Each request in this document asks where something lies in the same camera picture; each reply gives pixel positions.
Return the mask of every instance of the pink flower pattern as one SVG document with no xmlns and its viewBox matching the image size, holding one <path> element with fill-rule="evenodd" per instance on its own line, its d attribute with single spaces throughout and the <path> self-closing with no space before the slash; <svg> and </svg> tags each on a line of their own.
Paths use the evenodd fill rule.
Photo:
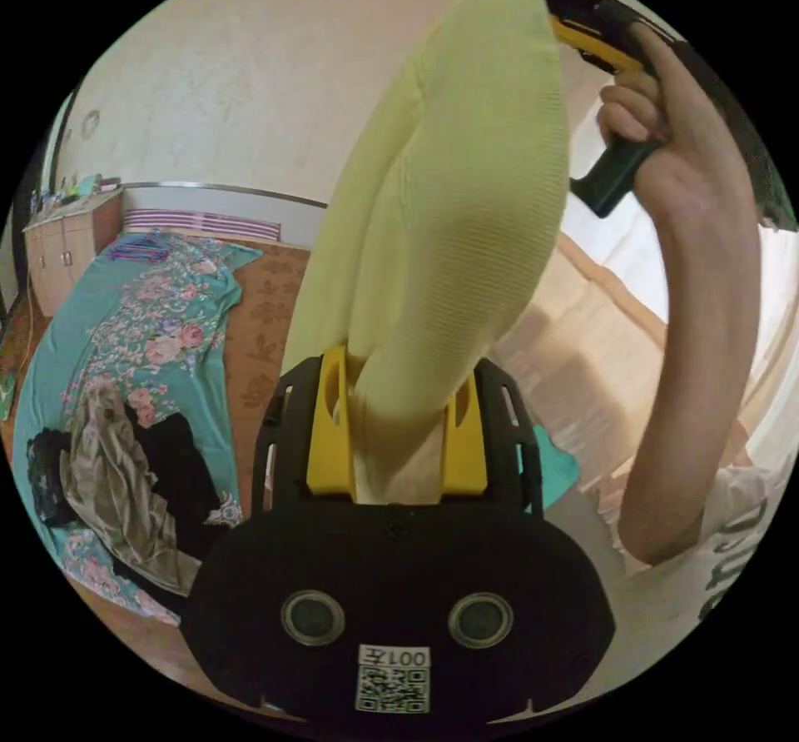
<svg viewBox="0 0 799 742">
<path fill-rule="evenodd" d="M 150 266 L 122 290 L 120 311 L 87 330 L 93 353 L 82 372 L 62 393 L 66 430 L 89 386 L 120 391 L 148 427 L 178 411 L 171 399 L 171 373 L 193 372 L 208 351 L 224 344 L 225 323 L 213 301 L 207 278 L 224 278 L 227 246 L 213 239 L 170 236 L 172 254 Z M 223 493 L 211 523 L 241 522 L 237 495 Z M 89 590 L 171 625 L 176 617 L 127 579 L 113 573 L 111 558 L 90 530 L 70 532 L 59 543 L 61 567 Z"/>
</svg>

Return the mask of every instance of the label sticker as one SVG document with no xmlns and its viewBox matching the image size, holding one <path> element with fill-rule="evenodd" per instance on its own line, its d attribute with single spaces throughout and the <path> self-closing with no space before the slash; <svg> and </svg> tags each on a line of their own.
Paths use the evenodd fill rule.
<svg viewBox="0 0 799 742">
<path fill-rule="evenodd" d="M 423 715 L 430 711 L 430 648 L 361 645 L 358 711 Z"/>
</svg>

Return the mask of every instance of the floral bedsheet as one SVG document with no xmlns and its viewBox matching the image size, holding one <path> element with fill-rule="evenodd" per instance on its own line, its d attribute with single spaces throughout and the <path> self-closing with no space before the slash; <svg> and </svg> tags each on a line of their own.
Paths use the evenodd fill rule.
<svg viewBox="0 0 799 742">
<path fill-rule="evenodd" d="M 112 558 L 92 531 L 49 530 L 39 523 L 25 456 L 27 440 L 42 428 L 71 430 L 87 386 L 110 386 L 145 427 L 176 411 L 186 417 L 222 501 L 209 522 L 241 520 L 222 350 L 227 312 L 241 298 L 233 271 L 261 252 L 214 239 L 161 236 L 171 248 L 162 262 L 98 256 L 53 318 L 20 395 L 13 469 L 42 543 L 65 572 L 127 609 L 175 624 L 171 612 L 114 576 Z"/>
</svg>

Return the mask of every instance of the qr code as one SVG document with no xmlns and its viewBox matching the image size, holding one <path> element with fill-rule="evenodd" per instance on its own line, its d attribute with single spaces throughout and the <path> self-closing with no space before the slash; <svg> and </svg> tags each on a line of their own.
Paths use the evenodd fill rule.
<svg viewBox="0 0 799 742">
<path fill-rule="evenodd" d="M 428 668 L 371 667 L 361 665 L 355 708 L 392 715 L 430 711 Z"/>
</svg>

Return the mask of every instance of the beige cloth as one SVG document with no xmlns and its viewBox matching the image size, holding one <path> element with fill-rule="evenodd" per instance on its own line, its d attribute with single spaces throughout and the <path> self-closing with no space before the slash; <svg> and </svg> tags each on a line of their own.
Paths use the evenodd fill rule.
<svg viewBox="0 0 799 742">
<path fill-rule="evenodd" d="M 71 452 L 61 454 L 64 495 L 120 561 L 153 584 L 188 595 L 200 562 L 177 549 L 175 519 L 152 491 L 156 480 L 119 394 L 87 390 L 77 408 Z"/>
</svg>

